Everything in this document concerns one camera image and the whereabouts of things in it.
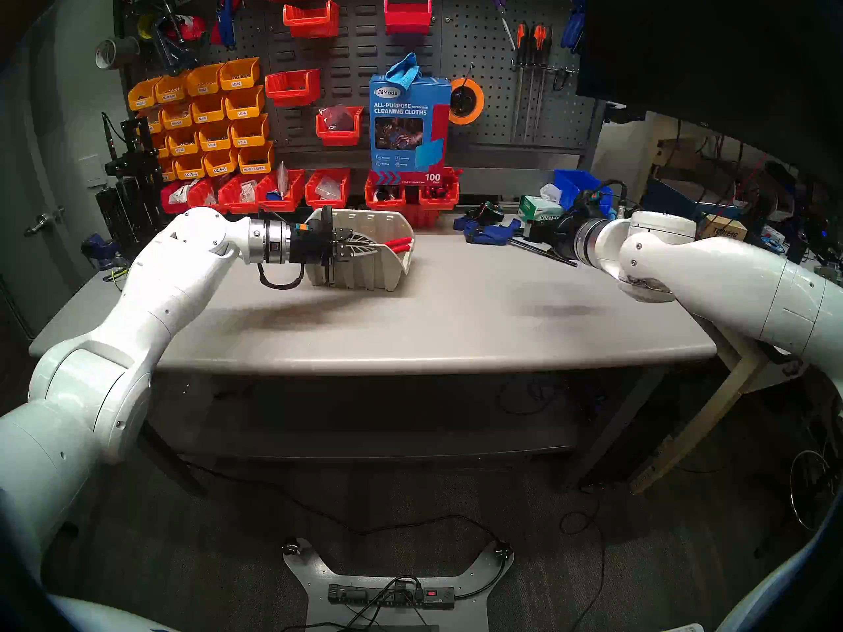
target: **white plastic bin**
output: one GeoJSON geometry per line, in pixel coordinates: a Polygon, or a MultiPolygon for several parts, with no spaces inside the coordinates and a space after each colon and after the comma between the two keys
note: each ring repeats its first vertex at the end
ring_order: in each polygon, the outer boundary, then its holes
{"type": "MultiPolygon", "coordinates": [[[[382,246],[378,253],[367,254],[344,262],[333,263],[329,270],[329,284],[334,287],[367,290],[386,290],[392,292],[401,277],[410,272],[413,249],[416,247],[416,235],[413,228],[399,212],[341,210],[334,208],[334,228],[350,228],[355,233],[362,233],[382,246]],[[385,245],[390,240],[412,238],[410,250],[396,254],[385,245]]],[[[313,211],[308,217],[322,218],[322,209],[313,211]]],[[[313,285],[325,285],[325,267],[306,265],[308,278],[313,285]]]]}

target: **cleaning cloth box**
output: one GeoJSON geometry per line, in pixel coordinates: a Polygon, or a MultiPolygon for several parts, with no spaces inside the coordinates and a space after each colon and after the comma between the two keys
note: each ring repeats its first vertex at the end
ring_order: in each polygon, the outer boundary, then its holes
{"type": "Polygon", "coordinates": [[[379,185],[441,185],[451,83],[423,77],[415,54],[369,80],[373,180],[379,185]]]}

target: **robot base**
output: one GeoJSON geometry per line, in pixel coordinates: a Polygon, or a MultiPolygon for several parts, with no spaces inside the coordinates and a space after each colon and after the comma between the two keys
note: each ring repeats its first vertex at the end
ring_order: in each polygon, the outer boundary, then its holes
{"type": "MultiPolygon", "coordinates": [[[[353,617],[352,611],[359,612],[363,605],[349,603],[348,607],[339,602],[328,602],[328,586],[331,584],[348,585],[349,587],[368,587],[382,589],[392,579],[390,577],[369,577],[362,575],[337,575],[328,568],[319,554],[313,550],[313,546],[306,539],[298,539],[300,552],[297,554],[285,555],[284,560],[292,573],[301,582],[302,587],[308,594],[308,618],[307,625],[332,621],[335,623],[348,623],[353,617]]],[[[419,612],[427,622],[422,624],[421,619],[412,607],[404,608],[381,608],[376,619],[379,623],[378,629],[384,632],[487,632],[489,619],[486,611],[486,599],[497,586],[497,583],[507,574],[512,563],[515,562],[515,554],[510,554],[506,565],[503,567],[501,577],[494,585],[472,598],[458,600],[453,604],[453,609],[427,609],[419,608],[419,612]]],[[[483,552],[477,557],[468,570],[462,575],[454,577],[420,577],[422,588],[453,587],[456,596],[460,593],[472,593],[484,587],[497,575],[500,563],[495,555],[495,543],[489,543],[483,552]]],[[[370,619],[374,615],[376,606],[367,609],[363,616],[370,619]]],[[[369,622],[361,616],[354,623],[361,629],[369,625],[369,622]]]]}

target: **screwdriver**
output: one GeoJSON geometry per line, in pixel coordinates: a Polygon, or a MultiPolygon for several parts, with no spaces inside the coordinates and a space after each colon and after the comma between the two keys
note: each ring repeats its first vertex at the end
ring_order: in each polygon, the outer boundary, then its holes
{"type": "Polygon", "coordinates": [[[516,45],[518,51],[515,55],[515,65],[518,68],[518,78],[515,81],[515,113],[512,116],[512,134],[509,136],[511,143],[515,142],[515,137],[518,135],[518,113],[521,110],[521,91],[524,87],[524,66],[527,65],[527,54],[530,49],[530,37],[527,28],[527,23],[522,22],[518,25],[518,32],[516,33],[516,45]]]}
{"type": "Polygon", "coordinates": [[[544,45],[547,30],[542,24],[536,24],[533,27],[533,34],[530,36],[530,97],[527,99],[527,116],[524,122],[524,135],[521,137],[521,142],[527,141],[527,130],[530,128],[530,104],[533,101],[533,84],[535,83],[535,68],[536,62],[539,60],[544,45]]]}
{"type": "Polygon", "coordinates": [[[539,66],[541,72],[541,80],[539,81],[539,96],[536,98],[535,116],[533,117],[533,137],[530,141],[535,142],[535,133],[539,130],[539,117],[541,116],[541,103],[545,100],[545,77],[547,76],[548,60],[551,57],[551,47],[553,46],[553,27],[545,28],[545,38],[542,42],[541,48],[537,53],[536,65],[539,66]]]}

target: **gray table top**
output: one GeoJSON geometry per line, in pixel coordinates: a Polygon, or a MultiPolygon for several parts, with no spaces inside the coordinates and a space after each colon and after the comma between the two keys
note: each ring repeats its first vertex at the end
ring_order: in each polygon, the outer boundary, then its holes
{"type": "MultiPolygon", "coordinates": [[[[268,265],[285,283],[297,266],[268,265]]],[[[120,296],[94,276],[41,331],[30,355],[103,321],[120,296]]],[[[159,368],[215,373],[391,374],[621,367],[715,355],[678,303],[638,303],[614,280],[517,248],[421,234],[395,292],[258,283],[237,261],[159,368]]]]}

